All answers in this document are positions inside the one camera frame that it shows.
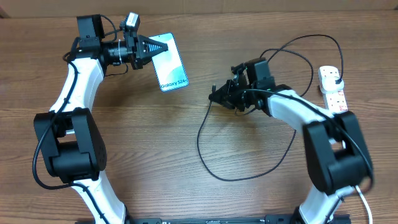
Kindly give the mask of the Samsung Galaxy smartphone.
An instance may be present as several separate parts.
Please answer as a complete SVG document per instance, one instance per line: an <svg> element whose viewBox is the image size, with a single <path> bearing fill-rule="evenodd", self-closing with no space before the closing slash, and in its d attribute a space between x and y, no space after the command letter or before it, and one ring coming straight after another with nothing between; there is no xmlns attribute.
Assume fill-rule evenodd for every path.
<svg viewBox="0 0 398 224"><path fill-rule="evenodd" d="M174 35L165 33L152 36L150 39L165 43L168 47L167 51L152 58L160 90L166 92L188 86L189 80Z"/></svg>

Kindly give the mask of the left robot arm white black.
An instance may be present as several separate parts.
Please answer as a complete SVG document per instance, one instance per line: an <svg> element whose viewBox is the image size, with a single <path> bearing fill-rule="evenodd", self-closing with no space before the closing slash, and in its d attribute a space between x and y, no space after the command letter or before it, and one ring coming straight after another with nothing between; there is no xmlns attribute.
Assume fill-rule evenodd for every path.
<svg viewBox="0 0 398 224"><path fill-rule="evenodd" d="M62 92L46 113L34 118L38 139L32 160L36 183L47 190L75 189L94 216L93 223L134 223L106 176L106 146L91 110L110 65L142 69L167 44L139 35L139 15L130 12L105 40L105 16L78 16L79 35L63 56L68 75Z"/></svg>

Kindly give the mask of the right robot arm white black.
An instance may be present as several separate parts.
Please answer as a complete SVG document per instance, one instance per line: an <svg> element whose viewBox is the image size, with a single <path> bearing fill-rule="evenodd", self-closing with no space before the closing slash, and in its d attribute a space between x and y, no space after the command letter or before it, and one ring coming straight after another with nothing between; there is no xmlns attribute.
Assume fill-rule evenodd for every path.
<svg viewBox="0 0 398 224"><path fill-rule="evenodd" d="M290 215L289 223L350 223L335 216L343 200L374 178L373 164L354 113L334 113L304 100L287 85L276 85L265 58L231 69L234 77L209 95L212 103L230 110L253 106L279 119L303 136L312 188Z"/></svg>

